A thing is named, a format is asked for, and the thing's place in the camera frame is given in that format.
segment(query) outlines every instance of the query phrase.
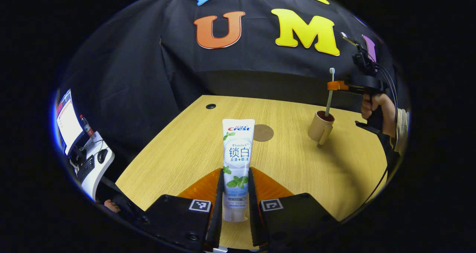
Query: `computer mouse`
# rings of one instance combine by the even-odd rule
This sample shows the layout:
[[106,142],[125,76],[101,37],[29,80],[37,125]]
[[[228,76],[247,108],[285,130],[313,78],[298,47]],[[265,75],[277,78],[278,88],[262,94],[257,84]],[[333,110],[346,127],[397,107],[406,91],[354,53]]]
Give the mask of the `computer mouse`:
[[97,153],[97,161],[99,161],[100,164],[104,162],[104,159],[106,158],[107,155],[107,149],[102,149]]

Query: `person's hand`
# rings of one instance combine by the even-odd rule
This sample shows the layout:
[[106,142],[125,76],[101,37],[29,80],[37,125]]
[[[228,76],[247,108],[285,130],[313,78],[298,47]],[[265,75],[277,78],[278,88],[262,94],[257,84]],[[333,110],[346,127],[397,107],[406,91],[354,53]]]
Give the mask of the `person's hand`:
[[384,121],[382,125],[382,133],[392,138],[395,138],[396,122],[395,122],[395,105],[386,94],[375,94],[372,96],[372,103],[370,103],[370,96],[364,94],[362,102],[362,118],[368,119],[372,111],[375,111],[379,106],[382,106],[382,113]]
[[107,199],[106,202],[104,202],[104,205],[114,213],[120,211],[119,206],[116,203],[112,202],[110,199]]

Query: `monitor screen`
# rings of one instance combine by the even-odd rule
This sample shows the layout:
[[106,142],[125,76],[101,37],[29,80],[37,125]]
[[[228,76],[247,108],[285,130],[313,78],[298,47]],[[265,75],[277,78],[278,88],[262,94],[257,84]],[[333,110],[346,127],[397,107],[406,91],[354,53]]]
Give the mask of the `monitor screen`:
[[60,111],[56,118],[56,123],[58,124],[58,129],[65,145],[63,147],[64,153],[65,155],[69,155],[75,141],[80,138],[83,132],[83,128],[74,112],[71,90],[68,90],[66,94],[64,94],[61,102],[58,104],[58,109]]

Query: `round coaster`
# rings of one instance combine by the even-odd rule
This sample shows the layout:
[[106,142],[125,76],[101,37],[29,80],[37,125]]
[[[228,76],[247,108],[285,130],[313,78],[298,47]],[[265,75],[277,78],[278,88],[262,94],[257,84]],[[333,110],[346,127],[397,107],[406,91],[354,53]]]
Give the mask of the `round coaster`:
[[253,140],[259,142],[265,142],[270,140],[274,136],[274,131],[270,126],[265,124],[255,125],[255,134],[253,135]]

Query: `wooden table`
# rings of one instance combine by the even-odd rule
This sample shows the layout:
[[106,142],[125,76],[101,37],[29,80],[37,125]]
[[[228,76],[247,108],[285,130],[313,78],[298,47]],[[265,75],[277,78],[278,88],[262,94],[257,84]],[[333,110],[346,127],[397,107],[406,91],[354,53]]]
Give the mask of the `wooden table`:
[[[207,104],[216,108],[206,109]],[[256,124],[270,126],[274,137],[253,142],[251,166],[293,194],[310,193],[340,221],[374,190],[386,168],[386,157],[377,136],[355,126],[355,120],[362,121],[359,113],[333,108],[334,129],[326,144],[317,148],[308,128],[318,110],[325,107],[204,95],[157,134],[116,184],[143,210],[162,194],[178,195],[223,166],[222,119],[253,118]],[[220,245],[257,249],[252,246],[250,221],[223,221]]]

